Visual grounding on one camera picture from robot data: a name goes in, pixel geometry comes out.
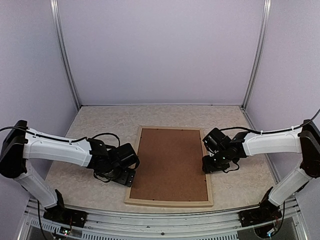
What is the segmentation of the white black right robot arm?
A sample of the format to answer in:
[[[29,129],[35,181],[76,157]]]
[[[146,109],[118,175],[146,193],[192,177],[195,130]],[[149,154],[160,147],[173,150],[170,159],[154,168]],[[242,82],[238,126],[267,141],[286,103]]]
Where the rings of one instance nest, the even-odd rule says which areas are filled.
[[[235,136],[224,134],[225,129],[213,128],[203,143],[208,155],[202,158],[202,170],[206,174],[229,172],[230,164],[258,155],[268,157],[276,169],[275,160],[284,160],[291,167],[277,184],[263,197],[255,216],[266,222],[285,201],[302,190],[312,179],[320,176],[320,131],[312,119],[286,129],[257,131],[238,126]]]

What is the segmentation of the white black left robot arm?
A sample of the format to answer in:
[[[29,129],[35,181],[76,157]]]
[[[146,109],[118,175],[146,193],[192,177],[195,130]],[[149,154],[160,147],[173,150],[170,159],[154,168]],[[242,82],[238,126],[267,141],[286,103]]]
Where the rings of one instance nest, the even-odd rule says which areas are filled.
[[[130,187],[140,160],[130,143],[108,145],[94,137],[78,139],[46,134],[28,127],[25,120],[1,128],[8,131],[0,151],[0,174],[19,183],[45,209],[47,219],[66,222],[74,210],[64,204],[62,194],[51,188],[32,166],[32,160],[46,160],[93,171],[103,183]]]

